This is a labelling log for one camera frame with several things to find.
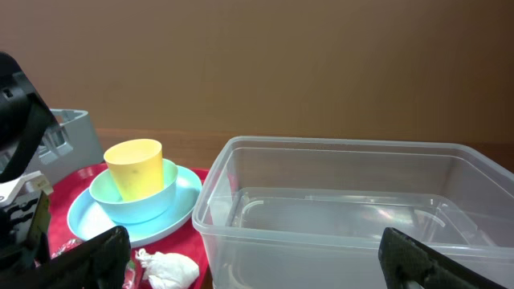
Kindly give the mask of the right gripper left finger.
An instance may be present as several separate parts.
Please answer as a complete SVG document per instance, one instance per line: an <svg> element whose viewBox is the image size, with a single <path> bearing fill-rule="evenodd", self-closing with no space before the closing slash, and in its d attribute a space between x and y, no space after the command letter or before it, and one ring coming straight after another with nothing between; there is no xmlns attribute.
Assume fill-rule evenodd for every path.
<svg viewBox="0 0 514 289"><path fill-rule="evenodd" d="M129 233L115 226L35 269L1 278L1 289L121 289L130 256Z"/></svg>

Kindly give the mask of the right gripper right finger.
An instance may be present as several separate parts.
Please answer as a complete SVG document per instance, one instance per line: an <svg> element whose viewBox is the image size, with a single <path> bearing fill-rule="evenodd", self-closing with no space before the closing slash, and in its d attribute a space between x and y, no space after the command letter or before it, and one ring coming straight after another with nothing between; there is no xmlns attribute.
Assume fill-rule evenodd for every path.
<svg viewBox="0 0 514 289"><path fill-rule="evenodd" d="M505 289L393 227L383 231L378 260L388 289Z"/></svg>

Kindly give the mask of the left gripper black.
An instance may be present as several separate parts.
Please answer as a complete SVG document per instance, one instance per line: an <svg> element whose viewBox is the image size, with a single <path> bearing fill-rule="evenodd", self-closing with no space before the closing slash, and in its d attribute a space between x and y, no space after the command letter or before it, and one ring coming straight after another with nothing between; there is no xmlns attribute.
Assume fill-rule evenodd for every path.
<svg viewBox="0 0 514 289"><path fill-rule="evenodd" d="M49 262L51 183L41 172L1 184L1 268L31 269Z"/></svg>

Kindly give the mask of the red strawberry candy wrapper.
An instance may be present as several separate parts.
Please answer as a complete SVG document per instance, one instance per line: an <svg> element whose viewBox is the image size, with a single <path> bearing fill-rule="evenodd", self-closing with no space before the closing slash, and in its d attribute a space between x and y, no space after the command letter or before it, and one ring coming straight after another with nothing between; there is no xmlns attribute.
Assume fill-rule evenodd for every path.
<svg viewBox="0 0 514 289"><path fill-rule="evenodd" d="M51 259L57 258L60 255L74 249L75 247L81 245L83 243L82 240L77 238L68 239L64 244L60 245L52 254ZM124 271L124 283L123 289L138 289L141 281L141 274L137 271L137 265L135 260L131 258L127 263Z"/></svg>

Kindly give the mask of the white napkin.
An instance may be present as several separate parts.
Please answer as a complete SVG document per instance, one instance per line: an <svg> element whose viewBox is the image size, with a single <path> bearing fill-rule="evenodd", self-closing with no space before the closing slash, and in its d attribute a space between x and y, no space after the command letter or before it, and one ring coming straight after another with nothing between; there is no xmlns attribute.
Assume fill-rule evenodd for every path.
<svg viewBox="0 0 514 289"><path fill-rule="evenodd" d="M143 269L142 279L152 289L188 289L199 277L199 265L178 253L148 253L144 248L135 254Z"/></svg>

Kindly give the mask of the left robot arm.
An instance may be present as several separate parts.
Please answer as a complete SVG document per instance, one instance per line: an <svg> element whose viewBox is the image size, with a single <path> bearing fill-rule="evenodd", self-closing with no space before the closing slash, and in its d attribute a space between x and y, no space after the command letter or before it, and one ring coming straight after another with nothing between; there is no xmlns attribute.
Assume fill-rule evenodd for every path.
<svg viewBox="0 0 514 289"><path fill-rule="evenodd" d="M50 259L48 180L25 171L44 133L57 125L13 57L1 53L1 276Z"/></svg>

